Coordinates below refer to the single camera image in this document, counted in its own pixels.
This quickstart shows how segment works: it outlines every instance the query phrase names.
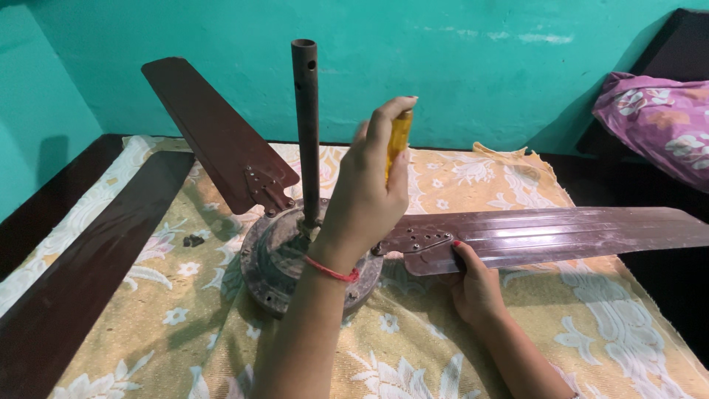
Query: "purple floral pillow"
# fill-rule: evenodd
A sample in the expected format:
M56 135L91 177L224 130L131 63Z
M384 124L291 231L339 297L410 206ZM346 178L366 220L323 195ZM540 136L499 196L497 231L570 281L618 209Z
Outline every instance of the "purple floral pillow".
M593 115L670 176L709 192L709 81L613 72Z

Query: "screwdriver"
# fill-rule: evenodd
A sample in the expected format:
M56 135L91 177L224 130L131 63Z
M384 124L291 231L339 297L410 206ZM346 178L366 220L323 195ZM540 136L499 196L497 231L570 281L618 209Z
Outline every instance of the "screwdriver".
M407 109L401 112L399 116L391 122L391 137L386 147L386 169L384 171L384 178L386 180L389 180L389 168L391 168L391 163L401 151L406 149L408 131L411 129L412 119L413 110Z

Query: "blade bracket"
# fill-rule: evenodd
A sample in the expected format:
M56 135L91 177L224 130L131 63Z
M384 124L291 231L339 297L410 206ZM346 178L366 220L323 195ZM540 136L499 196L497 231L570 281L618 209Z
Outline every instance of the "blade bracket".
M286 209L295 206L295 201L284 194L283 185L267 173L246 165L244 168L249 196L259 205L263 205L268 217L275 217Z
M372 253L374 255L385 255L391 251L401 253L419 252L452 240L453 235L443 230L394 229L386 239L380 241L372 248Z

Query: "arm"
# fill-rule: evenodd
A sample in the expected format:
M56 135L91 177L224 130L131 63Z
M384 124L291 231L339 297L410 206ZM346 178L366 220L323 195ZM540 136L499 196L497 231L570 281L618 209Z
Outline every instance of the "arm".
M467 271L447 275L456 310L470 324L515 398L572 399L564 382L510 316L497 269L488 269L469 245L454 243Z
M406 154L385 182L391 121L416 104L396 97L363 123L340 163L340 176L318 238L308 256L348 275L362 254L381 241L408 207ZM252 398L327 398L347 284L305 266L274 345L257 371Z

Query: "turquoise wall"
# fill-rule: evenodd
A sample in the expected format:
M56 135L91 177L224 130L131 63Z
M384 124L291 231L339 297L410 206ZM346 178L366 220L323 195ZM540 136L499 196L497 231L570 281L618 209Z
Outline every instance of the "turquoise wall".
M680 6L706 0L37 0L33 13L105 131L178 134L140 74L184 56L264 137L296 139L289 42L318 42L323 141L397 94L411 143L573 153L601 80Z
M0 2L0 221L101 133L27 6Z

